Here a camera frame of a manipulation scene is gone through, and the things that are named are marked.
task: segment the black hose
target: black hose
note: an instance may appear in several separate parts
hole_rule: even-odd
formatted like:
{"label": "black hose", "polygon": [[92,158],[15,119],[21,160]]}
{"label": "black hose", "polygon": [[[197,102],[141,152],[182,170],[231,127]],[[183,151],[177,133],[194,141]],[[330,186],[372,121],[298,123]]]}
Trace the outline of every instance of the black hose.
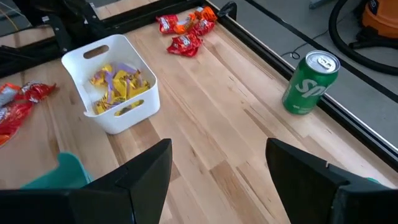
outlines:
{"label": "black hose", "polygon": [[337,17],[340,13],[341,8],[346,4],[347,0],[339,0],[333,10],[331,11],[329,17],[329,34],[333,43],[336,45],[337,49],[340,50],[343,54],[347,55],[347,57],[351,58],[355,62],[364,65],[372,70],[377,72],[382,72],[390,75],[398,76],[398,68],[384,65],[379,62],[375,62],[373,60],[368,59],[367,57],[362,56],[361,54],[352,50],[339,36],[337,31]]}

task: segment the white plastic bin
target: white plastic bin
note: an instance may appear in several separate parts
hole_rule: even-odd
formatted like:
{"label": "white plastic bin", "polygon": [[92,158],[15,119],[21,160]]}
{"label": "white plastic bin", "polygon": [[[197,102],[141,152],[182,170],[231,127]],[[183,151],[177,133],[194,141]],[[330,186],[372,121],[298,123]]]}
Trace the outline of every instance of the white plastic bin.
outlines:
{"label": "white plastic bin", "polygon": [[[92,58],[87,59],[83,56],[94,49],[105,49],[106,46],[108,47],[107,51]],[[150,89],[97,115],[94,112],[93,103],[101,99],[106,90],[92,85],[90,78],[104,65],[112,62],[122,62],[139,69],[142,77],[150,83]],[[124,131],[153,115],[160,108],[156,76],[123,35],[111,35],[73,50],[62,57],[62,64],[75,82],[80,98],[86,107],[84,114],[97,122],[109,134]],[[139,100],[143,100],[143,104],[120,116],[115,116],[117,111]]]}

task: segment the gray floor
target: gray floor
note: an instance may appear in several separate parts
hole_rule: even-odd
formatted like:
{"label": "gray floor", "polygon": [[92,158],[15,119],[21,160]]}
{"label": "gray floor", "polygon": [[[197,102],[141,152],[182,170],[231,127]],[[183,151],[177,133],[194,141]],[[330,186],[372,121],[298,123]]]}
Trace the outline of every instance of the gray floor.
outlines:
{"label": "gray floor", "polygon": [[[102,6],[115,0],[94,0],[94,4]],[[217,6],[221,7],[230,0],[212,0]],[[310,10],[308,4],[310,0],[257,0],[268,10],[282,18],[296,29],[309,37],[315,37],[324,33],[328,28],[328,18],[335,1],[323,5],[315,10]],[[0,0],[10,6],[10,0]],[[238,22],[249,32],[267,44],[272,50],[282,55],[290,52],[299,45],[305,43],[302,39],[291,33],[289,30],[276,23],[256,8],[244,0],[235,0],[238,4]],[[346,42],[354,40],[355,34],[359,30],[357,22],[350,13],[358,4],[359,0],[350,0],[341,10],[338,24],[340,36]],[[0,4],[0,9],[9,11],[8,8]],[[23,17],[13,19],[20,28],[26,27],[29,23]],[[0,35],[2,32],[12,32],[13,26],[5,21],[0,21]],[[398,77],[385,75],[369,70],[358,65],[345,55],[339,53],[332,44],[329,34],[326,33],[315,39],[316,42],[341,57],[346,62],[352,64],[358,70],[367,74],[377,82],[384,85],[391,91],[398,93]],[[307,52],[314,50],[310,45],[305,45],[298,49],[297,53],[304,56]],[[379,60],[382,63],[397,66],[398,51],[394,49],[366,49],[360,50],[361,54]],[[286,61],[293,66],[298,64],[295,60],[286,55]],[[373,87],[360,80],[358,77],[342,68],[336,83],[328,90],[328,93],[349,109],[359,119],[363,120],[368,126],[377,131],[382,137],[393,145],[398,146],[396,131],[398,130],[398,104],[379,93]]]}

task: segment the teal cloth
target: teal cloth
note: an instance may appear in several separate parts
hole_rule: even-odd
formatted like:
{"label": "teal cloth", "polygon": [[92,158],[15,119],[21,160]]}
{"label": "teal cloth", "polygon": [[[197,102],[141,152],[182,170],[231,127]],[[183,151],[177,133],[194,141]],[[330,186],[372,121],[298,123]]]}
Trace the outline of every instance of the teal cloth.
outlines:
{"label": "teal cloth", "polygon": [[77,156],[61,152],[57,159],[59,165],[56,169],[26,184],[22,189],[79,189],[91,182],[91,176]]}

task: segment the can lid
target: can lid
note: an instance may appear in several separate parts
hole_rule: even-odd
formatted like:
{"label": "can lid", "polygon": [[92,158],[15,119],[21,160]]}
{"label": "can lid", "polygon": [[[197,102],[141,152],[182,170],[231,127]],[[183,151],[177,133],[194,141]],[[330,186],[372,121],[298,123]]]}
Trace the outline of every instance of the can lid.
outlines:
{"label": "can lid", "polygon": [[322,50],[314,50],[305,56],[307,65],[316,72],[330,74],[340,69],[336,56]]}

